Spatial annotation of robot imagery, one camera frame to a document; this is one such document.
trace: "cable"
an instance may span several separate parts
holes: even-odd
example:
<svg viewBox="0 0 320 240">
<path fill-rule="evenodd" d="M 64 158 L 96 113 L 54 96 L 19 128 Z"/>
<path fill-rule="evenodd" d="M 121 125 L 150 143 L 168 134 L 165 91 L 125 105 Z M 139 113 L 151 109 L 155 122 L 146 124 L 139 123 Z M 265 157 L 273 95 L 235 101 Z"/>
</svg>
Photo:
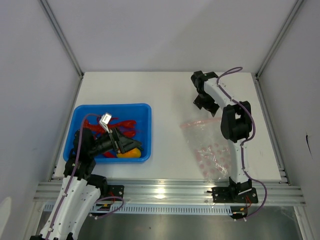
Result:
<svg viewBox="0 0 320 240">
<path fill-rule="evenodd" d="M 106 213 L 106 214 L 104 214 L 104 215 L 101 215 L 101 216 L 93 216 L 92 214 L 90 214 L 89 216 L 90 216 L 90 217 L 94 217 L 94 219 L 96 219 L 96 220 L 97 220 L 97 219 L 102 219 L 102 218 L 105 218 L 105 217 L 107 217 L 107 216 L 109 216 L 109 215 L 114 214 L 116 211 L 119 211 L 119 209 L 121 209 L 121 208 L 124 206 L 124 204 L 125 204 L 125 200 L 124 200 L 122 197 L 120 197 L 120 196 L 107 196 L 107 197 L 103 197 L 103 198 L 101 198 L 101 199 L 98 199 L 95 203 L 97 204 L 97 203 L 99 203 L 99 202 L 101 202 L 101 201 L 108 200 L 108 199 L 119 199 L 119 200 L 122 201 L 122 204 L 121 204 L 120 207 L 118 207 L 118 208 L 116 208 L 115 210 L 112 210 L 111 212 L 108 212 L 108 213 Z"/>
<path fill-rule="evenodd" d="M 246 166 L 245 166 L 245 154 L 244 154 L 244 144 L 250 140 L 252 140 L 255 135 L 256 135 L 256 124 L 255 124 L 255 121 L 251 115 L 251 113 L 245 108 L 245 106 L 243 106 L 240 102 L 234 100 L 228 93 L 226 90 L 224 90 L 224 88 L 219 84 L 219 81 L 222 77 L 226 76 L 226 75 L 229 75 L 229 74 L 234 74 L 234 73 L 237 73 L 237 72 L 240 72 L 243 68 L 241 66 L 238 66 L 238 67 L 234 67 L 234 68 L 231 68 L 229 69 L 228 71 L 222 73 L 216 80 L 216 84 L 218 86 L 218 88 L 224 93 L 224 95 L 230 99 L 233 103 L 239 105 L 244 111 L 245 113 L 249 116 L 251 122 L 252 122 L 252 135 L 248 138 L 248 139 L 245 139 L 241 142 L 240 146 L 241 146 L 241 164 L 242 164 L 242 170 L 244 172 L 244 174 L 247 176 L 248 179 L 256 182 L 256 183 L 259 183 L 263 186 L 264 188 L 264 199 L 260 205 L 260 207 L 254 211 L 253 213 L 251 213 L 250 215 L 248 215 L 246 218 L 249 218 L 249 217 L 252 217 L 253 215 L 257 214 L 262 208 L 263 206 L 265 205 L 266 203 L 266 200 L 267 200 L 267 196 L 268 196 L 268 190 L 267 190 L 267 187 L 266 185 L 262 182 L 262 181 L 259 181 L 257 179 L 254 179 L 252 178 L 248 172 L 246 171 Z"/>
<path fill-rule="evenodd" d="M 53 226 L 55 224 L 55 221 L 56 221 L 56 218 L 57 218 L 57 215 L 58 215 L 58 212 L 61 208 L 61 205 L 65 199 L 65 197 L 67 196 L 68 194 L 68 190 L 70 188 L 70 185 L 71 185 L 71 182 L 73 180 L 73 177 L 75 176 L 75 173 L 76 173 L 76 169 L 77 169 L 77 166 L 78 166 L 78 162 L 79 162 L 79 155 L 80 155 L 80 148 L 81 148 L 81 143 L 82 143 L 82 133 L 83 133 L 83 130 L 84 130 L 84 123 L 85 123 L 85 120 L 87 119 L 87 117 L 89 116 L 96 116 L 96 117 L 99 117 L 100 115 L 98 114 L 93 114 L 93 113 L 89 113 L 87 115 L 84 116 L 82 122 L 81 122 L 81 126 L 80 126 L 80 132 L 79 132 L 79 143 L 78 143 L 78 148 L 77 148 L 77 151 L 76 151 L 76 156 L 75 156 L 75 161 L 74 161 L 74 167 L 73 167 L 73 170 L 72 170 L 72 173 L 71 173 L 71 176 L 70 176 L 70 179 L 65 187 L 65 190 L 64 190 L 64 193 L 58 203 L 58 206 L 56 207 L 55 209 L 55 212 L 53 214 L 53 217 L 52 217 L 52 220 L 51 220 L 51 224 L 49 226 L 49 229 L 48 229 L 48 232 L 46 234 L 46 237 L 45 237 L 45 240 L 48 240 L 49 239 L 49 236 L 50 236 L 50 233 L 53 229 Z"/>
</svg>

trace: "transparent plastic bag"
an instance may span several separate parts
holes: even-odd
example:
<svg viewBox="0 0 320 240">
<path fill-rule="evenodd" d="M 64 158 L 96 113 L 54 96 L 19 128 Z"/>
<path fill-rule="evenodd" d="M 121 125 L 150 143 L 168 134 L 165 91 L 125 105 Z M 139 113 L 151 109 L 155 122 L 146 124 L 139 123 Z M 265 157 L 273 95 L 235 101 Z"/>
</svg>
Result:
<svg viewBox="0 0 320 240">
<path fill-rule="evenodd" d="M 209 182 L 226 181 L 231 172 L 231 156 L 221 130 L 221 118 L 182 124 L 180 127 L 203 177 Z"/>
</svg>

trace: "white table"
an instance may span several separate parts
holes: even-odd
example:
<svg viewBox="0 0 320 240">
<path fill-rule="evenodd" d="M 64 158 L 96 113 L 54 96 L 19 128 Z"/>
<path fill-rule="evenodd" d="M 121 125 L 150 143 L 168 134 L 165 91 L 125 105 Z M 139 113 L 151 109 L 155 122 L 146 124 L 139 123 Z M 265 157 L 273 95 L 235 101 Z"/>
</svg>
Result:
<svg viewBox="0 0 320 240">
<path fill-rule="evenodd" d="M 204 179 L 190 151 L 180 125 L 205 119 L 210 114 L 199 110 L 193 101 L 197 91 L 192 72 L 86 72 L 75 103 L 147 103 L 152 108 L 152 153 L 142 164 L 97 164 L 94 174 L 108 179 Z M 256 137 L 247 145 L 248 171 L 262 181 L 281 179 L 251 73 L 235 73 L 221 79 L 228 92 L 240 101 L 249 101 L 256 123 Z M 55 177 L 65 167 L 60 151 Z"/>
</svg>

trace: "gray wall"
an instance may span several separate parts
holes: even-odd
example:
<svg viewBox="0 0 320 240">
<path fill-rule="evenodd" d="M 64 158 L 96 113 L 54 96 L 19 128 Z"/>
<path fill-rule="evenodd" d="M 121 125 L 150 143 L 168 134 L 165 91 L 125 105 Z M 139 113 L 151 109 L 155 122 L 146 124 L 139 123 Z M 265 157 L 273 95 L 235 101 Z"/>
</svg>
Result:
<svg viewBox="0 0 320 240">
<path fill-rule="evenodd" d="M 295 1 L 49 2 L 85 72 L 255 72 Z"/>
<path fill-rule="evenodd" d="M 45 180 L 78 77 L 36 0 L 0 3 L 0 202 L 12 197 L 2 239 L 20 240 Z"/>
<path fill-rule="evenodd" d="M 302 187 L 316 239 L 320 239 L 319 24 L 320 1 L 306 1 L 261 80 L 289 178 Z"/>
</svg>

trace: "clear plastic sheet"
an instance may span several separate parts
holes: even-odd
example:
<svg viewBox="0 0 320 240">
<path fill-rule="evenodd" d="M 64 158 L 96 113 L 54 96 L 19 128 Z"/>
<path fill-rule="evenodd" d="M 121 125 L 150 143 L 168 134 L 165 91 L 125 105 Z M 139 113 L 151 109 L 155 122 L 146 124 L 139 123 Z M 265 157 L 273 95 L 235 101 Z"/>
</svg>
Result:
<svg viewBox="0 0 320 240">
<path fill-rule="evenodd" d="M 231 171 L 231 156 L 221 130 L 221 118 L 182 124 L 180 127 L 203 177 L 209 182 L 225 181 Z"/>
</svg>

